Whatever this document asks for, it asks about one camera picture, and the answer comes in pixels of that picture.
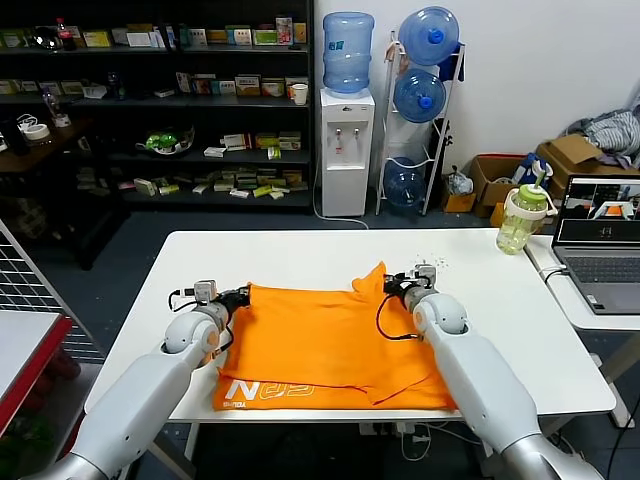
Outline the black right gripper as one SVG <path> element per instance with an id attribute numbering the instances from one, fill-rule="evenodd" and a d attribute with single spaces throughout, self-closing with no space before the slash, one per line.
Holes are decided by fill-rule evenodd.
<path id="1" fill-rule="evenodd" d="M 383 291 L 387 296 L 403 299 L 407 292 L 414 287 L 415 280 L 405 273 L 385 275 Z"/>

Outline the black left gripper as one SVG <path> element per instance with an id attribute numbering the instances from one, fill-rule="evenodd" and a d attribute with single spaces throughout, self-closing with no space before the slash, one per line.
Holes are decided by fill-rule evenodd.
<path id="1" fill-rule="evenodd" d="M 250 287 L 246 285 L 220 293 L 219 303 L 228 313 L 235 313 L 240 308 L 248 307 L 250 305 Z"/>

